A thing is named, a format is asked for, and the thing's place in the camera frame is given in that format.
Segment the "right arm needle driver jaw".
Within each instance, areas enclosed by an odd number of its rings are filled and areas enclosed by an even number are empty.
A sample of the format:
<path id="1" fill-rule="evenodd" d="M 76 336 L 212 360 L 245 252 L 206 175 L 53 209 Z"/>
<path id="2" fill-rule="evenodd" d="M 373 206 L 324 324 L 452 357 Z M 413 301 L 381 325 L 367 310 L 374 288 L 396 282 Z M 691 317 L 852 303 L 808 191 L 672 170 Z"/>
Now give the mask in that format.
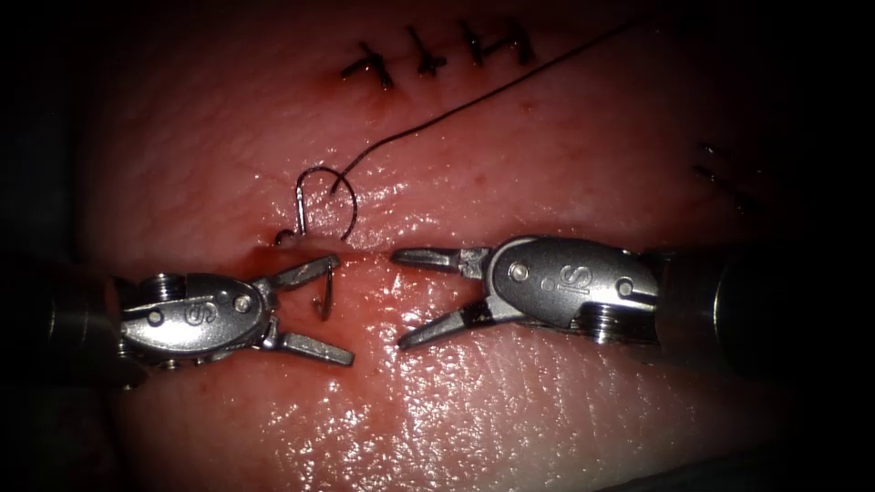
<path id="1" fill-rule="evenodd" d="M 468 279 L 482 279 L 489 247 L 403 248 L 393 251 L 390 261 L 407 267 L 444 273 L 457 273 Z"/>
<path id="2" fill-rule="evenodd" d="M 397 346 L 408 350 L 450 335 L 521 320 L 521 311 L 500 297 L 485 297 L 467 304 L 458 310 L 446 313 L 402 335 Z"/>

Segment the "left arm needle driver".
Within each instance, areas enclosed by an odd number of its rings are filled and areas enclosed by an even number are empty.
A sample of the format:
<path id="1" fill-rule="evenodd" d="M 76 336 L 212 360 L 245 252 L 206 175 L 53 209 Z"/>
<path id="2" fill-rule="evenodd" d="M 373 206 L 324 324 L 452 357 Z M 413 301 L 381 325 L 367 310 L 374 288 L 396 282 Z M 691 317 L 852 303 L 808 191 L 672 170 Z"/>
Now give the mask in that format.
<path id="1" fill-rule="evenodd" d="M 119 294 L 119 354 L 146 366 L 206 364 L 260 347 L 274 322 L 275 292 L 264 277 L 160 273 Z"/>

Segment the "right arm needle driver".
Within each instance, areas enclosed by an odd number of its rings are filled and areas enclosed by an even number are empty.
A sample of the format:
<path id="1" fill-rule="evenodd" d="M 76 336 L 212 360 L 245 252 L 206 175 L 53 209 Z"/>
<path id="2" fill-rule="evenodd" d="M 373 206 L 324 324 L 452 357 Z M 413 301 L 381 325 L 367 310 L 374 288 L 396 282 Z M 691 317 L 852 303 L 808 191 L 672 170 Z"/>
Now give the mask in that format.
<path id="1" fill-rule="evenodd" d="M 658 281 L 633 253 L 582 239 L 523 236 L 494 251 L 485 279 L 489 293 L 537 325 L 597 343 L 658 343 Z"/>

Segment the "left arm needle driver jaw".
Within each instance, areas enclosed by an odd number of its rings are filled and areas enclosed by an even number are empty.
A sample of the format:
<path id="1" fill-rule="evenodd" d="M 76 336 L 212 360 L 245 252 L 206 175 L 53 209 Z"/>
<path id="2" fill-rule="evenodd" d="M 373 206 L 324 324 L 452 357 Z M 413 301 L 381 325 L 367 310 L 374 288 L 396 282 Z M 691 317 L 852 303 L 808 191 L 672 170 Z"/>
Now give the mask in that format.
<path id="1" fill-rule="evenodd" d="M 307 357 L 328 364 L 352 366 L 355 355 L 340 347 L 316 340 L 312 337 L 290 332 L 280 332 L 278 322 L 271 321 L 259 342 L 265 351 L 280 352 Z"/>
<path id="2" fill-rule="evenodd" d="M 265 299 L 268 299 L 276 292 L 288 292 L 320 277 L 325 277 L 324 300 L 331 301 L 333 298 L 333 270 L 339 265 L 340 259 L 336 255 L 325 255 L 273 275 L 258 277 L 256 290 Z"/>

